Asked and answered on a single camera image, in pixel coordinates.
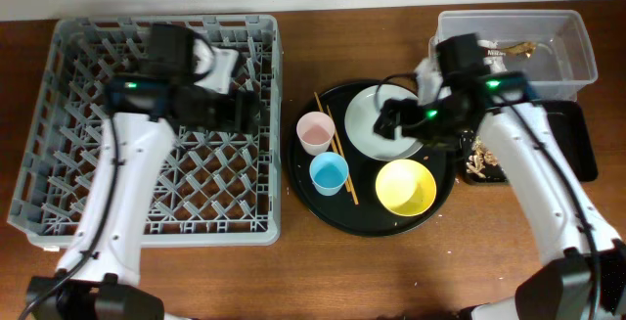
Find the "white tissue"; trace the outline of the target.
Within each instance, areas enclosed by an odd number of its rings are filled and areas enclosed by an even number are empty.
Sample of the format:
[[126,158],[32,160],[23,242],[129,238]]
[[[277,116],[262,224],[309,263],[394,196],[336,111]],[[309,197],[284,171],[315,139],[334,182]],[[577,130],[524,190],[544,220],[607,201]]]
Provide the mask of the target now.
[[502,55],[491,56],[489,54],[490,49],[497,49],[498,43],[495,41],[479,39],[478,45],[483,48],[486,56],[483,58],[484,64],[490,67],[492,73],[499,73],[507,71],[504,63],[504,57]]

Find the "yellow bowl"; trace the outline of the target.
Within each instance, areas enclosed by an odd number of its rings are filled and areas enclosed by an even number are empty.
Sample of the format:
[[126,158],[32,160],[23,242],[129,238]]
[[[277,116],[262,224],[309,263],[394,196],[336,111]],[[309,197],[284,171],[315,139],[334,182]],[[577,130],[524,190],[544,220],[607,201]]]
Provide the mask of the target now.
[[389,212],[403,217],[425,213],[434,205],[437,185],[432,173],[415,160],[393,160],[377,174],[376,196]]

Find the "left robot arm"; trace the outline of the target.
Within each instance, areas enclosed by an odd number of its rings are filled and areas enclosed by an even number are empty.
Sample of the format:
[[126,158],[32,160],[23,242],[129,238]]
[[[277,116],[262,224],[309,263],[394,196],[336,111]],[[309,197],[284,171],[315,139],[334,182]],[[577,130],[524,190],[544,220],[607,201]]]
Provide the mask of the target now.
[[260,100],[233,90],[241,53],[184,26],[155,23],[147,55],[105,85],[107,116],[87,205],[52,277],[31,278],[26,319],[166,319],[139,290],[141,239],[161,167],[180,127],[252,134]]

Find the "brown food scraps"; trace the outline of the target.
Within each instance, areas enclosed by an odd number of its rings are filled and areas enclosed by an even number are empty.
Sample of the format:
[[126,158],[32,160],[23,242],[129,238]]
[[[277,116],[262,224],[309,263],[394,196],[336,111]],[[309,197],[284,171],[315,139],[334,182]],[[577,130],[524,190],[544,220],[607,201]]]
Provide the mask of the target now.
[[493,178],[499,168],[498,159],[476,136],[470,145],[470,153],[466,160],[466,172],[480,179],[488,179]]

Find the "gold snack wrapper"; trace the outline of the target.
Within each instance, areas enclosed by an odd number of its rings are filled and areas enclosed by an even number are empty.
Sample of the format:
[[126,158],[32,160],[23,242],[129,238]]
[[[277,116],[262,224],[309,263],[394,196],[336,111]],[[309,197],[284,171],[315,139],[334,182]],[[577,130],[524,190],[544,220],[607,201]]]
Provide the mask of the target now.
[[537,46],[538,44],[535,42],[524,41],[504,48],[483,47],[482,50],[487,57],[524,56],[526,58],[530,58],[535,52]]

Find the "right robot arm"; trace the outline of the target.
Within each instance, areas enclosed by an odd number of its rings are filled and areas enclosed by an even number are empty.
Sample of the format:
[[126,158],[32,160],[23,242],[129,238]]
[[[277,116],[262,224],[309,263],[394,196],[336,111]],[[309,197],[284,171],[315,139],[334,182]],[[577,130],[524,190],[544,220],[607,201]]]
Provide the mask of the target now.
[[460,318],[624,318],[625,244],[582,188],[525,75],[492,72],[474,33],[435,50],[437,70],[411,74],[417,99],[375,102],[375,133],[450,149],[472,131],[514,189],[542,263],[512,297],[465,308]]

